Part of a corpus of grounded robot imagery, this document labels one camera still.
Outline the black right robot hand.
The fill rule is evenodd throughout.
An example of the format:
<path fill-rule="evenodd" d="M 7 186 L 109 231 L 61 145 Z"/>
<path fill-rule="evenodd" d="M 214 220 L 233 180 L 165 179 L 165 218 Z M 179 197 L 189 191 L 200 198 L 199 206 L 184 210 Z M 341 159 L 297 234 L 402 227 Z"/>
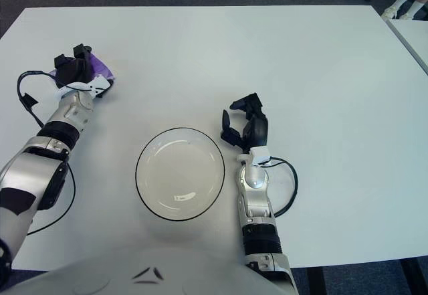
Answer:
<path fill-rule="evenodd" d="M 243 111 L 247 124 L 242 133 L 231 128 L 229 114 L 226 110 L 223 110 L 221 139 L 232 146 L 238 146 L 244 153 L 248 153 L 253 147 L 266 146 L 268 141 L 268 119 L 262 112 L 262 106 L 257 93 L 249 94 L 234 101 L 229 108 Z"/>

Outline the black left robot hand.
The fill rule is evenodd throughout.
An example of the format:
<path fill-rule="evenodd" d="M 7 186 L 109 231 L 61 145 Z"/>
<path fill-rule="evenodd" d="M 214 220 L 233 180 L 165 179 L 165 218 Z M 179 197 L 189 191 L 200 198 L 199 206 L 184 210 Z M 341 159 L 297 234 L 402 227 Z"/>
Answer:
<path fill-rule="evenodd" d="M 56 69 L 56 86 L 62 88 L 74 82 L 89 83 L 95 76 L 91 63 L 92 48 L 80 44 L 73 48 L 74 57 L 66 57 L 61 54 L 54 58 Z"/>

